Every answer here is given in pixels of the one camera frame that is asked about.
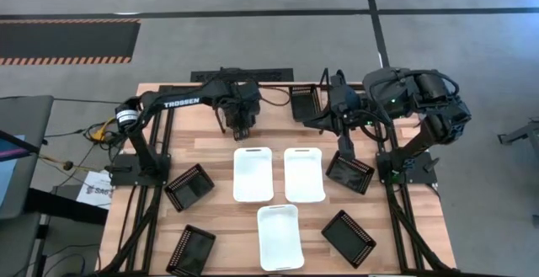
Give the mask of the laptop with blue screen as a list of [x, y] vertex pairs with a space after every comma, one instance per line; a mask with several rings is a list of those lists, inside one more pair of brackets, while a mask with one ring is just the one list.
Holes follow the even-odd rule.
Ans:
[[40, 147], [28, 143], [25, 138], [25, 135], [13, 136], [0, 130], [0, 206], [7, 199], [8, 186], [18, 160], [40, 153]]

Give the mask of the black perforated plastic basket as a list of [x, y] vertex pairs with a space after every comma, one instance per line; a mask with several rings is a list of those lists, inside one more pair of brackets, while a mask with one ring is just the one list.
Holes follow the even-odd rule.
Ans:
[[321, 234], [354, 268], [358, 269], [376, 246], [376, 241], [344, 210], [340, 210]]
[[374, 172], [373, 167], [357, 159], [345, 159], [339, 151], [336, 151], [325, 175], [358, 194], [365, 194]]
[[179, 277], [201, 277], [216, 236], [187, 225], [168, 262], [166, 271]]
[[321, 111], [318, 87], [315, 84], [289, 87], [289, 93], [294, 121], [310, 120]]
[[205, 169], [197, 163], [165, 186], [164, 192], [177, 212], [188, 209], [215, 187]]

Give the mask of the grey desk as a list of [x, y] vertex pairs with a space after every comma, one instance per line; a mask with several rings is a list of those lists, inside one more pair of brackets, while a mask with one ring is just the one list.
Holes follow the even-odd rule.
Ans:
[[[51, 115], [50, 95], [0, 99], [0, 130], [17, 136], [34, 146], [41, 146]], [[24, 211], [26, 196], [33, 178], [37, 156], [20, 158], [0, 205], [0, 220], [19, 216]]]

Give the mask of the black hazard-striped floor mat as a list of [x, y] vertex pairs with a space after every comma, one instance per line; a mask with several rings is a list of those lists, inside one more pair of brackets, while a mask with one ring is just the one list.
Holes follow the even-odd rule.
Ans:
[[0, 66], [125, 64], [139, 19], [0, 20]]

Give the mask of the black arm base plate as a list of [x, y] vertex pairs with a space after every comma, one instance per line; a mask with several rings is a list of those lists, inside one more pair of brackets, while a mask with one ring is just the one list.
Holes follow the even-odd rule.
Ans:
[[140, 160], [136, 154], [118, 155], [111, 167], [111, 184], [113, 186], [159, 186], [168, 181], [171, 156], [157, 156], [159, 171], [150, 174], [142, 171]]
[[435, 165], [439, 159], [433, 159], [429, 152], [417, 157], [405, 159], [396, 168], [389, 153], [376, 155], [376, 165], [381, 182], [388, 180], [390, 184], [436, 184]]

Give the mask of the printed white paper sheet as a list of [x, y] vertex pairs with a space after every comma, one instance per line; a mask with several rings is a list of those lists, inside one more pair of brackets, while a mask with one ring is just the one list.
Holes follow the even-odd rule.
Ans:
[[110, 177], [106, 171], [88, 172], [76, 201], [108, 210], [113, 192]]

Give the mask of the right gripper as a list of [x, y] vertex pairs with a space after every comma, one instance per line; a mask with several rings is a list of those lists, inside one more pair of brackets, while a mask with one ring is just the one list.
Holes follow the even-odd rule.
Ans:
[[350, 136], [344, 133], [349, 115], [361, 107], [360, 95], [356, 91], [327, 91], [327, 103], [324, 109], [310, 120], [303, 122], [307, 128], [329, 131], [339, 136], [339, 155], [348, 160], [355, 159], [355, 145]]

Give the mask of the white plastic basket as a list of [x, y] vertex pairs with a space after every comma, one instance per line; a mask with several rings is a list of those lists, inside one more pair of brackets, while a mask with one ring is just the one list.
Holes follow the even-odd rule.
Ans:
[[242, 203], [274, 197], [273, 153], [268, 147], [238, 148], [233, 153], [233, 198]]
[[317, 203], [325, 200], [322, 155], [316, 147], [285, 150], [285, 195], [288, 201]]
[[257, 212], [259, 260], [267, 272], [299, 269], [305, 259], [295, 205], [270, 205]]

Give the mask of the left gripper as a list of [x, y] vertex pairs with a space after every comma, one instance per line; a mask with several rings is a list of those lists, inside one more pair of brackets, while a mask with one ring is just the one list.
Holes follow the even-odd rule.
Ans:
[[251, 123], [249, 111], [252, 106], [252, 101], [242, 95], [238, 83], [231, 84], [231, 91], [231, 98], [223, 99], [220, 109], [224, 115], [226, 126], [233, 129], [234, 140], [244, 141], [249, 138], [248, 133]]

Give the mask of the grey stand leg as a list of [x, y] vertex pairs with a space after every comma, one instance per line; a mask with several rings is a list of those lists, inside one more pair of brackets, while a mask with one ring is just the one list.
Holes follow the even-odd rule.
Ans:
[[539, 120], [531, 120], [527, 125], [510, 132], [498, 135], [502, 145], [510, 145], [518, 140], [528, 139], [532, 145], [539, 146]]

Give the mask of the black beam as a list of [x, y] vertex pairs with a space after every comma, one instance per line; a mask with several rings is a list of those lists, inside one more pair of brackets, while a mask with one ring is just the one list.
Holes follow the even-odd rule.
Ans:
[[23, 207], [24, 213], [40, 213], [104, 226], [108, 211], [95, 205], [71, 200], [60, 195], [29, 189]]

